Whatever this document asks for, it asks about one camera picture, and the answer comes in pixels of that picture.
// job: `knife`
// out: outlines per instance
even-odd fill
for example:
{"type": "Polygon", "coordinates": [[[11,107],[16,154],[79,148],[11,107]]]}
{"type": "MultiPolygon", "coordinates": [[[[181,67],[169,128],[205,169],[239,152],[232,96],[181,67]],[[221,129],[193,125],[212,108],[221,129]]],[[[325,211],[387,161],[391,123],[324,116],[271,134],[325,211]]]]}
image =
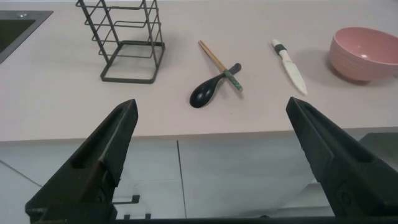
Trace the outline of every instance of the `knife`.
{"type": "Polygon", "coordinates": [[[284,66],[285,71],[294,86],[296,86],[299,92],[306,96],[307,88],[305,87],[303,77],[301,77],[296,64],[292,62],[292,59],[290,59],[289,55],[287,54],[286,48],[275,39],[272,40],[272,46],[274,47],[276,53],[282,58],[282,65],[284,66]]]}

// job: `pink bowl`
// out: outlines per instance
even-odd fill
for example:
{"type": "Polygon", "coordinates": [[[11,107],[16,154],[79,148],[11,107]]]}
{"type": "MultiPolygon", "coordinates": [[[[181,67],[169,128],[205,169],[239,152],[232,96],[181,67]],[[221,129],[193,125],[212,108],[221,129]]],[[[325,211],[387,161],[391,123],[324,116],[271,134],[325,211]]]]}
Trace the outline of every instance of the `pink bowl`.
{"type": "Polygon", "coordinates": [[[352,80],[373,81],[398,74],[398,38],[362,27],[341,29],[331,42],[330,62],[352,80]]]}

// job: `wooden chopsticks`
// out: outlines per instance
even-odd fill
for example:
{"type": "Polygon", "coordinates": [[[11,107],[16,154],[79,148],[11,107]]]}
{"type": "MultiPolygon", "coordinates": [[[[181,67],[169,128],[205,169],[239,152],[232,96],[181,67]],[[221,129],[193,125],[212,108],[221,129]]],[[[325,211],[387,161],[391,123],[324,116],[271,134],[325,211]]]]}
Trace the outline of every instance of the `wooden chopsticks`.
{"type": "Polygon", "coordinates": [[[241,84],[235,79],[235,77],[229,72],[229,70],[220,62],[220,60],[213,54],[213,52],[207,47],[207,45],[202,41],[199,40],[199,45],[202,49],[206,52],[209,58],[214,62],[217,68],[225,74],[228,80],[235,86],[235,88],[242,92],[243,87],[241,84]]]}

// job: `wire rack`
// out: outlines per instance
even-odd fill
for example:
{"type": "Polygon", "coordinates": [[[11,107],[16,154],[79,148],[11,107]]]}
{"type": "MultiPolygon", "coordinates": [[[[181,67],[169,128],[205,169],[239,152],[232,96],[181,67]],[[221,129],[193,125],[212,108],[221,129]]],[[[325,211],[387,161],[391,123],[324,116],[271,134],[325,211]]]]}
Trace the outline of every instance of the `wire rack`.
{"type": "Polygon", "coordinates": [[[85,25],[90,26],[91,31],[93,32],[93,37],[91,38],[92,41],[97,42],[99,46],[99,55],[102,55],[105,58],[106,66],[102,71],[100,77],[104,82],[118,82],[118,83],[143,83],[143,84],[150,84],[154,83],[156,79],[157,72],[160,67],[160,63],[162,61],[162,57],[165,50],[165,44],[162,38],[162,31],[161,31],[161,23],[159,19],[159,8],[157,5],[157,1],[153,0],[152,4],[148,7],[146,0],[142,0],[140,5],[137,7],[124,7],[124,6],[107,6],[105,0],[99,0],[98,3],[93,5],[86,5],[84,0],[78,0],[75,4],[76,7],[80,7],[83,10],[83,13],[86,17],[85,25]],[[100,22],[93,22],[95,21],[94,15],[96,12],[103,10],[104,16],[100,19],[100,22]],[[145,20],[144,21],[112,21],[111,18],[111,10],[130,10],[131,12],[137,11],[144,11],[145,20]],[[151,13],[156,13],[154,19],[150,20],[151,13]],[[154,36],[152,35],[154,31],[154,27],[157,26],[157,33],[154,36]],[[100,37],[100,28],[101,27],[109,27],[109,32],[105,35],[104,38],[100,37]],[[116,33],[116,27],[123,27],[123,28],[131,28],[131,29],[148,29],[148,38],[145,41],[142,40],[120,40],[118,34],[116,33]],[[104,45],[106,43],[114,43],[117,45],[116,50],[113,53],[109,54],[105,51],[104,45]],[[124,45],[141,45],[141,46],[149,46],[151,47],[150,55],[123,55],[120,54],[120,51],[124,45]],[[156,48],[160,48],[161,52],[158,54],[155,51],[156,48]],[[136,78],[113,78],[113,77],[106,77],[106,73],[108,72],[109,68],[112,66],[116,57],[131,57],[131,58],[153,58],[155,62],[155,72],[150,79],[136,79],[136,78]]]}

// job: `kitchen counter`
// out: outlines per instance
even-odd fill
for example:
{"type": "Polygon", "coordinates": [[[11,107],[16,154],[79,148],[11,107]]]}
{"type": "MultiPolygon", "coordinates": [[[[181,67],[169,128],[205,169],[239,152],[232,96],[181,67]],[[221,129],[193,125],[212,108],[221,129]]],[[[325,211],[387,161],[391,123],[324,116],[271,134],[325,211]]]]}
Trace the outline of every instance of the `kitchen counter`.
{"type": "MultiPolygon", "coordinates": [[[[54,11],[0,64],[2,142],[87,138],[116,105],[131,98],[139,110],[135,138],[289,132],[285,107],[291,96],[345,129],[398,128],[396,77],[353,84],[327,63],[331,38],[342,27],[398,35],[397,1],[161,1],[166,51],[151,85],[101,81],[105,61],[74,2],[0,2],[0,8],[54,11]],[[288,49],[308,96],[290,83],[271,47],[273,38],[288,49]],[[208,106],[195,109],[188,102],[191,92],[219,74],[197,44],[200,39],[227,67],[242,64],[236,78],[244,91],[239,95],[225,82],[208,106]]],[[[117,63],[113,67],[123,72],[117,63]]]]}

